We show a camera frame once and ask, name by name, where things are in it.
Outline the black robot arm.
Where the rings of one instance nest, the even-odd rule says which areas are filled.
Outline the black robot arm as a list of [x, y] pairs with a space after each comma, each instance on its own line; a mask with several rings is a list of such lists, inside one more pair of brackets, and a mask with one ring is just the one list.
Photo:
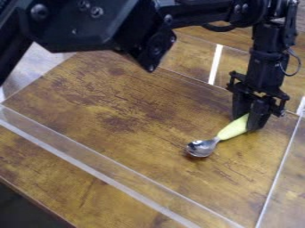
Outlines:
[[175, 29], [252, 30], [247, 71], [230, 74], [232, 116], [260, 129], [281, 116], [281, 91], [294, 53], [298, 0], [0, 0], [0, 86], [26, 49], [52, 53], [117, 50], [153, 71], [176, 41]]

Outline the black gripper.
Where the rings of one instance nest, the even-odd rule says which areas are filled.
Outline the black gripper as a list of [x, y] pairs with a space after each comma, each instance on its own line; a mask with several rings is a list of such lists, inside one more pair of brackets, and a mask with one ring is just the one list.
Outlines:
[[289, 55], [250, 50], [250, 61], [244, 74], [230, 72], [226, 89], [232, 93], [232, 118], [248, 113], [246, 130], [260, 129], [270, 115], [279, 116], [289, 100], [281, 90]]

